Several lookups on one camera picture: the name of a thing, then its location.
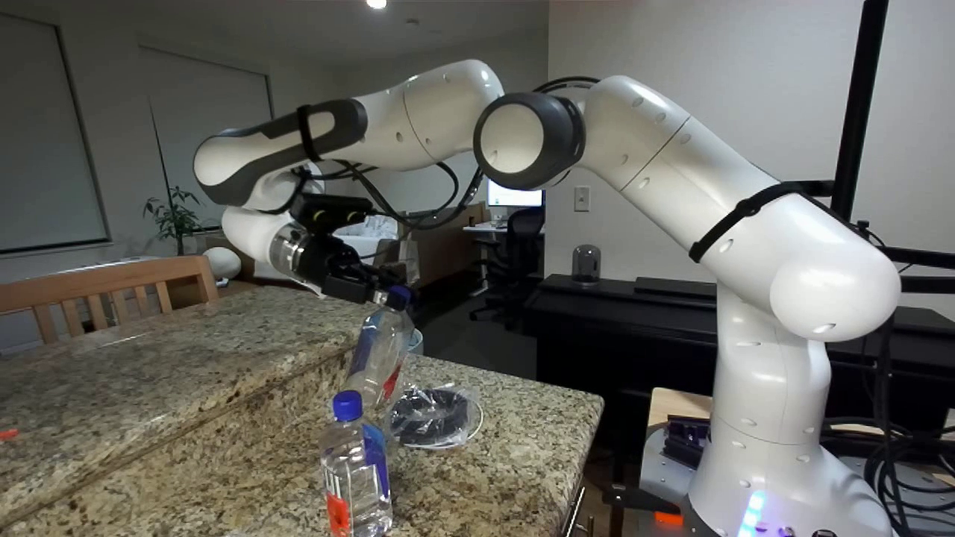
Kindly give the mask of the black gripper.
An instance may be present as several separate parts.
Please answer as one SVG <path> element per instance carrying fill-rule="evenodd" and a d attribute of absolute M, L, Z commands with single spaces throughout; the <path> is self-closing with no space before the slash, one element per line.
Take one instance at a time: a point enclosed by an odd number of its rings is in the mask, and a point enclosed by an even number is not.
<path fill-rule="evenodd" d="M 271 267 L 302 288 L 347 301 L 371 301 L 375 273 L 338 236 L 306 234 L 302 225 L 285 225 L 271 240 Z"/>

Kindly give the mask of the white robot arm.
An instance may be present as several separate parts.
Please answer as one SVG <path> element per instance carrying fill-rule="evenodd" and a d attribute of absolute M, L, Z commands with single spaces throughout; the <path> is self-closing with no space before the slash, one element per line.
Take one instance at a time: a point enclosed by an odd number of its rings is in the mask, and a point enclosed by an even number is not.
<path fill-rule="evenodd" d="M 875 489 L 820 449 L 826 348 L 894 313 L 893 260 L 656 91 L 612 75 L 575 101 L 511 92 L 487 63 L 460 60 L 211 136 L 194 152 L 194 176 L 241 254 L 324 288 L 332 248 L 291 219 L 291 172 L 415 172 L 456 152 L 517 191 L 584 167 L 715 279 L 711 445 L 690 485 L 694 533 L 894 537 Z"/>

